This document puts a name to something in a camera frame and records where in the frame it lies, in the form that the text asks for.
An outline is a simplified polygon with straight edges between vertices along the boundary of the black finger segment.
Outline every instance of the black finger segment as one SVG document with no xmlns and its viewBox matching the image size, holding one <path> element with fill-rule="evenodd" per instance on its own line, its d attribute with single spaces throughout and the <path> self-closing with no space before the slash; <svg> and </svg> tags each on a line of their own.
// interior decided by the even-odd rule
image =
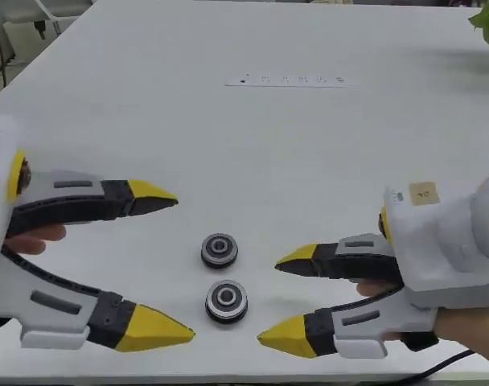
<svg viewBox="0 0 489 386">
<path fill-rule="evenodd" d="M 98 303 L 88 321 L 91 329 L 88 341 L 115 348 L 125 335 L 135 307 L 134 302 L 123 300 L 121 295 L 100 292 Z"/>
<path fill-rule="evenodd" d="M 127 181 L 102 181 L 101 185 L 104 195 L 55 197 L 15 207 L 6 237 L 53 224 L 115 220 L 135 210 L 134 195 Z"/>
<path fill-rule="evenodd" d="M 334 322 L 332 309 L 322 308 L 312 314 L 305 314 L 306 340 L 317 356 L 337 353 L 334 345 Z"/>
<path fill-rule="evenodd" d="M 337 244 L 319 244 L 312 260 L 314 271 L 330 279 L 364 279 L 402 283 L 397 260 L 378 254 L 335 254 Z"/>
<path fill-rule="evenodd" d="M 439 343 L 438 337 L 432 331 L 402 332 L 400 341 L 414 352 L 425 350 Z"/>
</svg>

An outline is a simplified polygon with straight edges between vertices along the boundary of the printed label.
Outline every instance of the printed label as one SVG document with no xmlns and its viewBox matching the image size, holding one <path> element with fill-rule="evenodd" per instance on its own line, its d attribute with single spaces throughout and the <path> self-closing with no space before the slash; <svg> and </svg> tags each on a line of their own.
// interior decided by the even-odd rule
<svg viewBox="0 0 489 386">
<path fill-rule="evenodd" d="M 436 189 L 436 183 L 410 183 L 409 194 L 411 195 L 411 202 L 415 207 L 439 203 L 439 194 L 438 189 Z"/>
</svg>

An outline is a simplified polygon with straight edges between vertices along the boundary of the white table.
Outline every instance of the white table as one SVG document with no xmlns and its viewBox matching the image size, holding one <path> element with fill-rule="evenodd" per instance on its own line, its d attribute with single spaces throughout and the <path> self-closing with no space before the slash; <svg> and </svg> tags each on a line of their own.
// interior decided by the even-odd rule
<svg viewBox="0 0 489 386">
<path fill-rule="evenodd" d="M 0 331 L 0 378 L 26 382 L 387 379 L 462 350 L 385 360 L 299 359 L 257 333 L 293 314 L 355 301 L 352 284 L 293 277 L 274 262 L 298 246 L 375 232 L 384 185 L 489 173 L 489 47 L 472 10 L 278 3 L 102 0 L 0 94 L 28 124 L 34 169 L 148 179 L 180 205 L 69 229 L 36 260 L 72 280 L 164 310 L 197 335 L 131 355 L 18 348 Z M 245 73 L 323 74 L 356 89 L 246 88 Z M 240 247 L 225 273 L 205 269 L 202 239 Z M 208 322 L 211 284 L 239 281 L 245 320 Z M 437 379 L 489 379 L 478 356 Z"/>
</svg>

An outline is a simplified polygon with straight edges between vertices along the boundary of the metal bearing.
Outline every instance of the metal bearing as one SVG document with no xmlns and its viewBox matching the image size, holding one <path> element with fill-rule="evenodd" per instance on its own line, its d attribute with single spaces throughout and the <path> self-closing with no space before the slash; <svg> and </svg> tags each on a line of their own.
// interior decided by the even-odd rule
<svg viewBox="0 0 489 386">
<path fill-rule="evenodd" d="M 226 268 L 237 259 L 237 242 L 224 233 L 210 235 L 202 243 L 201 257 L 208 267 Z"/>
<path fill-rule="evenodd" d="M 246 291 L 236 281 L 218 281 L 207 293 L 205 310 L 215 322 L 222 324 L 239 322 L 248 310 Z"/>
</svg>

